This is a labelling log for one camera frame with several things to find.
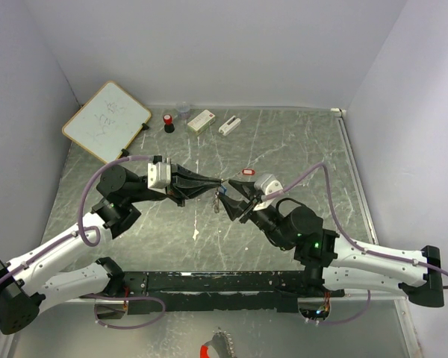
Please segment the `yellow framed whiteboard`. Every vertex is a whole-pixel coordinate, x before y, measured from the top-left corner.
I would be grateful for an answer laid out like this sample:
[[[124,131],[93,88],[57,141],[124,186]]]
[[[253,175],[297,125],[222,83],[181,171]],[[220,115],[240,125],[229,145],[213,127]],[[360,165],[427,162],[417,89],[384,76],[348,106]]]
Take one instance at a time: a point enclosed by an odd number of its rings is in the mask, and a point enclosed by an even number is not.
[[[108,81],[63,126],[62,133],[109,163],[122,155],[151,117],[149,109],[116,82]]]

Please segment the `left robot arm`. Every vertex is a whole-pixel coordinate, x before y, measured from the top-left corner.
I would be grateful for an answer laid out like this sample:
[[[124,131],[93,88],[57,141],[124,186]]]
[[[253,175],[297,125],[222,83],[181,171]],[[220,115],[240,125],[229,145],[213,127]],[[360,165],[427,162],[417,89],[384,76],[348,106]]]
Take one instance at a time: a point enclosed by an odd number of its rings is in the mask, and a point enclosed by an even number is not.
[[[14,334],[39,314],[73,298],[125,287],[122,269],[109,257],[77,271],[62,270],[93,248],[126,232],[140,217],[136,202],[185,202],[221,185],[156,156],[130,156],[101,167],[87,182],[75,224],[55,238],[6,262],[0,259],[0,331]]]

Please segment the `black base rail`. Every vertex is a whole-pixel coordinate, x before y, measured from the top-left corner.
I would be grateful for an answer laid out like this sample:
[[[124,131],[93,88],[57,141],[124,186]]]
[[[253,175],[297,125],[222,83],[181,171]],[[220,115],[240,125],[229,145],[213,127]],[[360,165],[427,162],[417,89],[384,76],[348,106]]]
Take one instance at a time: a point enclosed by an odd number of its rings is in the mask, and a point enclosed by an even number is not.
[[[303,271],[123,271],[110,257],[95,261],[110,281],[101,299],[126,301],[130,315],[165,312],[275,310],[296,313],[300,298],[340,298],[318,278],[321,269]]]

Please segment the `red white tool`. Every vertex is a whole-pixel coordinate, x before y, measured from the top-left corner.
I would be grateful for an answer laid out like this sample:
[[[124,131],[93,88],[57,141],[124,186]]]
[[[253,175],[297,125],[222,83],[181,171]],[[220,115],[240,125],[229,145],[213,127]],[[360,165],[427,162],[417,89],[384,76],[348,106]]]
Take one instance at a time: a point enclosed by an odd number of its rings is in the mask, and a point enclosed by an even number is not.
[[[234,342],[231,335],[218,327],[211,338],[211,340],[201,345],[199,351],[200,358],[209,358],[209,349],[212,348],[218,357],[236,358],[234,350]]]

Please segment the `silver keyring with clips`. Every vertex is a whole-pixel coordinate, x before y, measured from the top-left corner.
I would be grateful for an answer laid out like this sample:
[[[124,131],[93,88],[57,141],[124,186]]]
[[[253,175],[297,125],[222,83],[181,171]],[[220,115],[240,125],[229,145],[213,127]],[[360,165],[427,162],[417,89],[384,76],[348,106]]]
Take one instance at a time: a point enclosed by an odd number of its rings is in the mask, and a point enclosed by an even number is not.
[[[221,185],[225,186],[224,183],[225,183],[225,180],[222,179],[222,180],[220,181],[220,185],[219,185],[219,186],[215,189],[215,191],[214,191],[213,211],[214,211],[214,213],[216,213],[216,214],[218,214],[218,213],[220,212],[220,197],[226,195],[226,194],[222,194],[222,193],[218,192],[217,189],[218,189]]]

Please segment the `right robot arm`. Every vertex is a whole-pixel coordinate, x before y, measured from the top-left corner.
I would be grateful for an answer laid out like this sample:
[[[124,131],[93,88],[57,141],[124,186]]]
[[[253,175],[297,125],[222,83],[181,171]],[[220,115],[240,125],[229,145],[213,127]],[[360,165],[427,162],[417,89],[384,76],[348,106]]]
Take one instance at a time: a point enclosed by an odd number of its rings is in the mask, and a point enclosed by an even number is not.
[[[347,239],[326,229],[323,219],[303,203],[282,215],[279,201],[262,200],[264,195],[282,193],[281,183],[272,175],[256,182],[230,180],[229,184],[243,200],[217,192],[228,217],[242,224],[252,222],[273,246],[292,251],[295,261],[305,268],[302,288],[307,295],[362,289],[401,295],[422,307],[444,305],[438,248],[427,245],[406,251]]]

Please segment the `paper clip jar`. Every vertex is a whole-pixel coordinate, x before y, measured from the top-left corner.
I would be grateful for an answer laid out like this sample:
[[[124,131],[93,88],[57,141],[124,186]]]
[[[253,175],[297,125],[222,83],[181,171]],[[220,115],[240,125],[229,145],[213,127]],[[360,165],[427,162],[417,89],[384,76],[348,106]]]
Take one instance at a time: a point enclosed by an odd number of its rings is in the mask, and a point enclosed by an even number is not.
[[[190,105],[186,101],[177,103],[175,108],[180,119],[182,119],[183,121],[188,120],[188,118],[190,117]]]

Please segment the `white stapler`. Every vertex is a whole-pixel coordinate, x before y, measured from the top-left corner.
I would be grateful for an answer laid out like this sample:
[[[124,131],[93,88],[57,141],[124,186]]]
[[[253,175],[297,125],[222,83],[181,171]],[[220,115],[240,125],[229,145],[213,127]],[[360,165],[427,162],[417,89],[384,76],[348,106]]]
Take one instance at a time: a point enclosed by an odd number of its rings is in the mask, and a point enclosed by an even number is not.
[[[236,129],[241,123],[241,119],[236,116],[232,116],[226,122],[224,122],[220,128],[219,133],[223,136],[228,136],[234,129]]]

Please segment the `green white staple box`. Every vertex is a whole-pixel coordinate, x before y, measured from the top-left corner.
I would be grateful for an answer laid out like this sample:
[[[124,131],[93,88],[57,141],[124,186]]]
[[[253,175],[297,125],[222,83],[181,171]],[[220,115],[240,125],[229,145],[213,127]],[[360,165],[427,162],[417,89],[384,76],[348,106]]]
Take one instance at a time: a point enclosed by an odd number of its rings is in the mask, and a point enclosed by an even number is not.
[[[187,129],[199,135],[216,120],[216,116],[210,110],[203,110],[195,118],[187,123]]]

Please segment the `red black stamp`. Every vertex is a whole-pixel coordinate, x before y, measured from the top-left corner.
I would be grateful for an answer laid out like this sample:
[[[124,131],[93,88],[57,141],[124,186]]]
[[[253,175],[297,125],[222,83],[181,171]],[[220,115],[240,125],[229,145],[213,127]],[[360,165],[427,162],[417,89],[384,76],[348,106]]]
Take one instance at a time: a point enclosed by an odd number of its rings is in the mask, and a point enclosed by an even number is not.
[[[173,117],[170,114],[163,115],[164,121],[164,131],[168,134],[172,133],[175,130],[175,126],[173,124]]]

